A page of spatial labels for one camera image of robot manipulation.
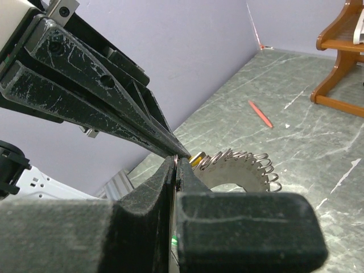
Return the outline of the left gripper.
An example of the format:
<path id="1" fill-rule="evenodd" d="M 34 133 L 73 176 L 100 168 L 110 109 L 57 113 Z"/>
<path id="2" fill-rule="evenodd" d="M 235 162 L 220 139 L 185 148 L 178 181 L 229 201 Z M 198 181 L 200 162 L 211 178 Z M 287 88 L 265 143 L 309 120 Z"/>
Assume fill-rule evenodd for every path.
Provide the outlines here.
<path id="1" fill-rule="evenodd" d="M 76 13 L 65 26 L 31 15 L 1 50 L 2 108 L 96 129 L 160 156 L 189 156 L 129 57 Z"/>

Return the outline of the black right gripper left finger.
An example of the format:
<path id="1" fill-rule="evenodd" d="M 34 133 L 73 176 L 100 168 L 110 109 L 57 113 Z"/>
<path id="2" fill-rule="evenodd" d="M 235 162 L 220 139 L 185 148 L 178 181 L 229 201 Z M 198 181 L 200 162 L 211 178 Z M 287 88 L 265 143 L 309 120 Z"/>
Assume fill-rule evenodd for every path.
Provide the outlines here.
<path id="1" fill-rule="evenodd" d="M 120 200 L 96 198 L 23 168 L 2 183 L 2 272 L 168 272 L 176 182 L 168 157 Z"/>

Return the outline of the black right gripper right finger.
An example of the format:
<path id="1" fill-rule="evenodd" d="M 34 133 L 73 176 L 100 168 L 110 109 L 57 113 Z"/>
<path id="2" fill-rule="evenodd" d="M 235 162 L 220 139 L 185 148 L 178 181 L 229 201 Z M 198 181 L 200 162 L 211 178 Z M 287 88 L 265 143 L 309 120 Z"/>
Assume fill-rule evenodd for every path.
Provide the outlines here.
<path id="1" fill-rule="evenodd" d="M 315 211 L 297 193 L 213 192 L 177 165 L 181 272 L 313 272 L 328 257 Z"/>

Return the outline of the green key tag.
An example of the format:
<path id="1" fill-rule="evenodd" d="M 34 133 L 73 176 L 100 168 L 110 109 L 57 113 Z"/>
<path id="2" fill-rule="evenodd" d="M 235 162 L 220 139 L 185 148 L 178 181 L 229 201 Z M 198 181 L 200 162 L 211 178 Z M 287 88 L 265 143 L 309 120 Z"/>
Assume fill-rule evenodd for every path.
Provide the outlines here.
<path id="1" fill-rule="evenodd" d="M 171 245 L 172 246 L 177 246 L 177 244 L 178 244 L 177 240 L 178 240 L 177 236 L 173 235 L 172 238 L 171 238 Z"/>

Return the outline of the metal key ring disc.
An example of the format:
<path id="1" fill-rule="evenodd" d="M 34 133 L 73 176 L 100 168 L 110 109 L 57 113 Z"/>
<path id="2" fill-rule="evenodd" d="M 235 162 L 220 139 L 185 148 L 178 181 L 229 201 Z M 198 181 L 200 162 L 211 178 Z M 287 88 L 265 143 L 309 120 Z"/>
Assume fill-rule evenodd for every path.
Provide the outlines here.
<path id="1" fill-rule="evenodd" d="M 246 192 L 280 192 L 279 175 L 267 153 L 248 151 L 219 151 L 192 167 L 194 174 L 208 188 L 235 184 Z"/>

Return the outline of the yellow tag key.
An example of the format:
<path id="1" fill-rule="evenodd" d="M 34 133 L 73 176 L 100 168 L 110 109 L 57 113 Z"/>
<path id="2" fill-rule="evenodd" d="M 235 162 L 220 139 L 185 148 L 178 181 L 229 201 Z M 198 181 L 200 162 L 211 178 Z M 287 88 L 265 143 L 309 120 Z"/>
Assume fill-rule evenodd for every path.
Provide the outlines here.
<path id="1" fill-rule="evenodd" d="M 199 152 L 198 154 L 196 154 L 194 157 L 191 157 L 190 159 L 189 159 L 189 163 L 190 163 L 190 165 L 192 166 L 192 167 L 194 167 L 194 166 L 197 166 L 199 163 L 200 163 L 200 161 L 202 161 L 203 160 L 203 158 L 204 157 L 206 157 L 206 153 L 205 152 Z"/>

